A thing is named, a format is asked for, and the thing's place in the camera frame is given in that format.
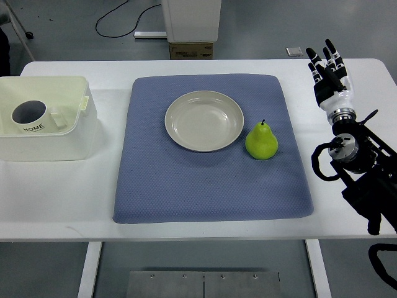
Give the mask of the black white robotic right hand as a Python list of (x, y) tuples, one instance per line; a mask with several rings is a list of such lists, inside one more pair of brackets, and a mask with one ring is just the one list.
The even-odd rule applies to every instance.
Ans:
[(317, 105), (327, 112), (331, 110), (333, 104), (336, 105), (333, 109), (351, 108), (354, 91), (346, 64), (330, 39), (326, 39), (325, 44), (323, 48), (325, 63), (312, 48), (306, 49), (310, 59), (308, 67), (314, 81), (313, 89)]

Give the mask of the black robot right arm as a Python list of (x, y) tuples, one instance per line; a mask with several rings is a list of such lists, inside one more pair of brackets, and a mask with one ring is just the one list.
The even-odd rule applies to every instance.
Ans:
[(381, 220), (396, 227), (396, 152), (365, 125), (343, 117), (332, 124), (334, 138), (311, 156), (312, 169), (323, 181), (340, 179), (343, 198), (368, 221), (370, 235)]

